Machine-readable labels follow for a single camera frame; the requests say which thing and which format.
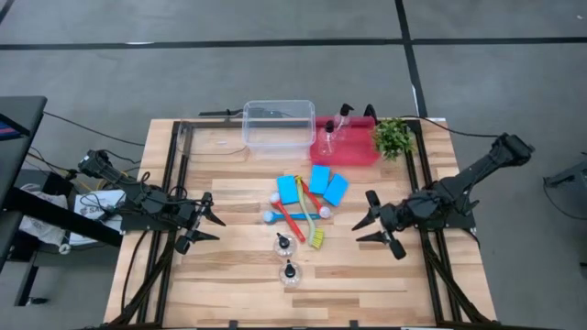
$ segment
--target wooden table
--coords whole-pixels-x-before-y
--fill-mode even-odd
[[[161,185],[172,125],[170,119],[151,121],[138,175],[150,171],[150,183]],[[433,179],[458,173],[449,133],[425,121],[422,128]],[[185,188],[192,198],[211,192],[213,210],[227,226],[204,222],[200,229],[220,240],[198,242],[185,256],[174,254],[165,326],[227,326],[229,320],[238,320],[239,326],[347,326],[349,320],[359,320],[365,326],[435,323],[417,232],[409,228],[397,235],[407,257],[396,260],[383,244],[355,241],[376,231],[376,225],[350,230],[368,209],[365,191],[375,190],[383,203],[398,203],[411,192],[405,159],[379,160],[365,168],[332,168],[349,180],[349,189],[341,206],[333,208],[334,216],[318,220],[326,232],[322,248],[302,245],[293,255],[292,260],[303,269],[300,286],[284,289],[278,269],[285,260],[272,251],[272,243],[275,233],[290,231],[284,223],[265,225],[262,213],[271,210],[269,196],[276,190],[275,178],[299,174],[308,180],[311,164],[309,160],[256,159],[248,149],[239,151],[244,147],[240,132],[237,128],[196,130]],[[230,152],[233,154],[202,155]],[[172,182],[179,166],[180,152],[176,154]],[[419,164],[419,159],[415,158],[415,163]],[[424,182],[419,166],[416,169],[419,182]],[[299,210],[295,205],[287,207]],[[307,224],[300,223],[300,227],[307,232]],[[458,229],[445,230],[445,234],[455,280],[483,314],[494,318],[477,244]],[[139,233],[125,235],[105,321],[120,313],[121,290],[138,237]],[[143,279],[149,245],[150,234],[138,250],[127,302]],[[438,284],[444,315],[449,319],[446,289],[440,278]],[[156,283],[147,320],[153,320],[158,289]]]

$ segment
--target blue block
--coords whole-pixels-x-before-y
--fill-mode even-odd
[[[340,174],[335,174],[334,178],[328,185],[327,191],[324,193],[324,199],[334,206],[340,204],[342,196],[347,192],[349,182]]]
[[[295,177],[293,175],[285,175],[277,178],[277,190],[282,199],[282,204],[291,204],[300,201],[297,196]]]
[[[330,179],[330,168],[326,166],[312,166],[312,180],[310,181],[310,192],[323,194],[328,187]]]

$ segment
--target artificial plant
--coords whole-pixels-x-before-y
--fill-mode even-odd
[[[404,120],[399,118],[383,120],[373,131],[375,148],[386,160],[395,160],[397,156],[412,150],[412,139]]]

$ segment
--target gray carpet floor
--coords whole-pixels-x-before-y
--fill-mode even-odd
[[[6,0],[0,0],[2,6]],[[579,0],[406,0],[412,38],[587,37]],[[400,38],[385,0],[16,0],[0,44],[303,38]],[[473,197],[482,258],[501,321],[584,329],[587,221],[558,213],[542,177],[585,156],[587,44],[415,46],[429,116],[478,133],[518,134],[537,151],[523,168],[500,170]],[[320,115],[344,102],[380,116],[415,114],[402,46],[233,49],[0,50],[0,95],[41,94],[47,111],[130,140],[152,118],[192,117],[254,99],[309,99]],[[461,168],[491,140],[453,136]],[[138,159],[142,150],[45,117],[33,145],[74,167],[88,149]],[[587,216],[580,194],[550,192]],[[110,247],[39,256],[33,294],[41,306],[12,306],[25,265],[0,275],[3,329],[99,325],[116,265]]]

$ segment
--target pink tray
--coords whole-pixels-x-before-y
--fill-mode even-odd
[[[334,120],[332,116],[316,117],[316,136],[328,120]],[[370,166],[379,159],[379,152],[375,150],[375,144],[371,132],[375,127],[375,120],[369,116],[356,116],[350,118],[350,128],[347,138],[335,145],[334,154],[321,156],[318,153],[316,142],[310,147],[310,160],[316,165],[342,165],[342,166]]]

